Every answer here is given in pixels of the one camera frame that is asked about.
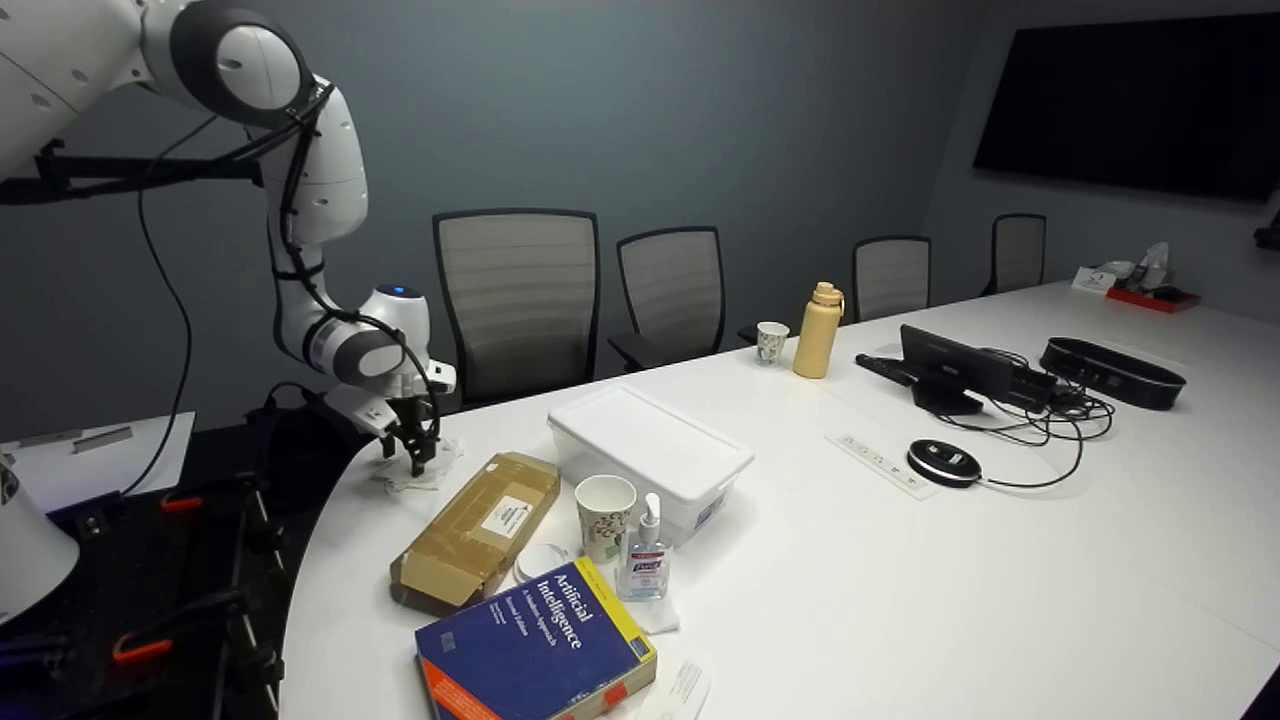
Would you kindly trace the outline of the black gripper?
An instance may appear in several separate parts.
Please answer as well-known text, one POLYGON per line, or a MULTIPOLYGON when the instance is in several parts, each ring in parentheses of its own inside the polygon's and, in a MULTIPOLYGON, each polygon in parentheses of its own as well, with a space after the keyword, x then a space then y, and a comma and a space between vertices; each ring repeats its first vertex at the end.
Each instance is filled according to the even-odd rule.
POLYGON ((413 477, 420 477, 426 464, 442 454, 442 410, 427 394, 392 398, 392 410, 395 410, 395 434, 408 453, 408 466, 413 477))

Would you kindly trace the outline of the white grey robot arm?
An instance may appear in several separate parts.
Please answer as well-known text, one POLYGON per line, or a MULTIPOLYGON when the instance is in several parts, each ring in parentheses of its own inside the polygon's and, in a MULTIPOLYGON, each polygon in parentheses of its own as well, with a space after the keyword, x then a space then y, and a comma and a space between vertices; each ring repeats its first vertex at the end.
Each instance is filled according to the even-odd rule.
POLYGON ((7 203, 253 178, 270 198, 271 338, 331 380, 329 404, 420 477, 442 449, 457 366, 427 354, 427 299, 374 288, 342 307, 324 248, 369 217, 366 149, 343 91, 302 44, 233 0, 0 0, 0 178, 7 203), (145 86, 244 132, 210 160, 64 157, 103 94, 145 86))

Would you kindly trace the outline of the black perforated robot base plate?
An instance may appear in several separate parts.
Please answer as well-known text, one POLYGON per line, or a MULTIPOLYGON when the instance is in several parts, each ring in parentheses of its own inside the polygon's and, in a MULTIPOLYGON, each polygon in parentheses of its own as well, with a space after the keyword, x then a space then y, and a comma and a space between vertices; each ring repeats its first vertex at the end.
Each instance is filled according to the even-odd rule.
POLYGON ((279 656, 257 586, 271 521, 253 480, 170 489, 210 496, 199 517, 165 490, 86 500, 53 517, 80 545, 72 576, 0 629, 0 720, 278 720, 279 656), (118 668, 128 630, 176 647, 118 668))

